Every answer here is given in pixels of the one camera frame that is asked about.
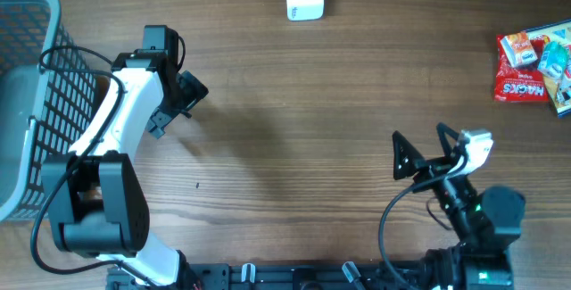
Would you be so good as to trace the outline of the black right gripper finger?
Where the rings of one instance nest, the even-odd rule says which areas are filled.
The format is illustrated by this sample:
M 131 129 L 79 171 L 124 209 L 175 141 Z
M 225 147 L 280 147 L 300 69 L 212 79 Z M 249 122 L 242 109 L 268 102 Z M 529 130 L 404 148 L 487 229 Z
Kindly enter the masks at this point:
M 457 142 L 459 139 L 459 132 L 455 131 L 442 122 L 436 125 L 436 132 L 438 134 L 444 155 L 450 156 L 452 153 L 452 147 L 449 139 L 452 138 L 455 142 Z
M 395 180 L 412 177 L 426 167 L 426 159 L 400 131 L 393 132 L 392 140 Z

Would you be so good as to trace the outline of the red candy bag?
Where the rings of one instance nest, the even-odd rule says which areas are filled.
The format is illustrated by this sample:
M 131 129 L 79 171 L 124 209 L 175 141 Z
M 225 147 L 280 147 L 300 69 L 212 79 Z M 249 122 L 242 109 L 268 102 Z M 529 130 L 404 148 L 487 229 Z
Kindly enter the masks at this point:
M 513 68 L 501 46 L 502 38 L 503 35 L 496 36 L 498 67 L 493 99 L 504 103 L 547 103 L 549 97 L 543 75 L 537 70 L 539 61 L 521 68 Z

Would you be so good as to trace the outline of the orange small box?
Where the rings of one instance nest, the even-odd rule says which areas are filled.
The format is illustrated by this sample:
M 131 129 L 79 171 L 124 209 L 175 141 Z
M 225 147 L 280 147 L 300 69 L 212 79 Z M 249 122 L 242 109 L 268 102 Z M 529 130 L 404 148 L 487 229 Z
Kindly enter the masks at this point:
M 530 38 L 524 31 L 503 37 L 501 47 L 512 68 L 532 64 L 538 59 Z

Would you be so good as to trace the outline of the teal small box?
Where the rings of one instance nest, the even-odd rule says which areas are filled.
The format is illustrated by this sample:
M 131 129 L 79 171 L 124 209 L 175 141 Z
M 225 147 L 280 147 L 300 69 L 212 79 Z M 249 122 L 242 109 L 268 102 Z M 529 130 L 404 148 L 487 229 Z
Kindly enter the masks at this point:
M 549 79 L 559 81 L 567 67 L 567 49 L 558 42 L 551 41 L 543 49 L 537 70 Z

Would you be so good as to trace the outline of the grey plastic basket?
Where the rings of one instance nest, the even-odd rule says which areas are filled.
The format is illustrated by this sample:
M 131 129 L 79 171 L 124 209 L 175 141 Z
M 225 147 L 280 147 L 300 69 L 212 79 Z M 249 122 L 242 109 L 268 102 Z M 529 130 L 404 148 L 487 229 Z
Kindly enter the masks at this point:
M 1 219 L 33 220 L 40 170 L 95 115 L 98 86 L 73 50 L 59 0 L 1 0 Z

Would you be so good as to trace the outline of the yellow snack bag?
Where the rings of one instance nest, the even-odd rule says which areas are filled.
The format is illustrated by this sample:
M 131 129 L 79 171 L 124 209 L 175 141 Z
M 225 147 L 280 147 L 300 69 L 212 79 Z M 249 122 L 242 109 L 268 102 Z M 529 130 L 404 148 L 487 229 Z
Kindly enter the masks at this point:
M 544 47 L 551 41 L 558 42 L 567 49 L 567 67 L 563 72 L 562 78 L 559 81 L 555 81 L 542 74 L 549 97 L 556 109 L 557 115 L 561 118 L 570 113 L 570 20 L 527 29 L 525 32 L 531 40 L 543 41 L 539 62 Z

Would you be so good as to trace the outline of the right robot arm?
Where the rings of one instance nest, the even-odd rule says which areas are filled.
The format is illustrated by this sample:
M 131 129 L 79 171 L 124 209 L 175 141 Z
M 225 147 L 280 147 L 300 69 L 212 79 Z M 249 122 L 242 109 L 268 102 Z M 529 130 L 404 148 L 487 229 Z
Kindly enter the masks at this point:
M 419 261 L 401 265 L 385 261 L 396 285 L 406 289 L 511 289 L 509 247 L 522 234 L 525 198 L 508 186 L 476 191 L 468 177 L 487 161 L 492 134 L 486 129 L 460 132 L 439 123 L 436 132 L 443 156 L 427 159 L 400 132 L 392 134 L 393 177 L 413 182 L 395 196 L 431 191 L 458 243 L 432 249 Z

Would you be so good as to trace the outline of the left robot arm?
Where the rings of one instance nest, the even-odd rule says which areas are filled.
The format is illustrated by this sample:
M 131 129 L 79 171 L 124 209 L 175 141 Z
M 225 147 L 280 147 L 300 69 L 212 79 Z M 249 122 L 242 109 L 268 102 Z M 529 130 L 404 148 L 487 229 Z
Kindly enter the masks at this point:
M 150 211 L 133 160 L 142 135 L 160 138 L 208 88 L 182 69 L 183 38 L 165 25 L 147 25 L 143 44 L 122 53 L 92 122 L 67 153 L 46 157 L 46 200 L 30 236 L 33 261 L 55 275 L 108 267 L 108 287 L 200 289 L 186 256 L 150 230 Z

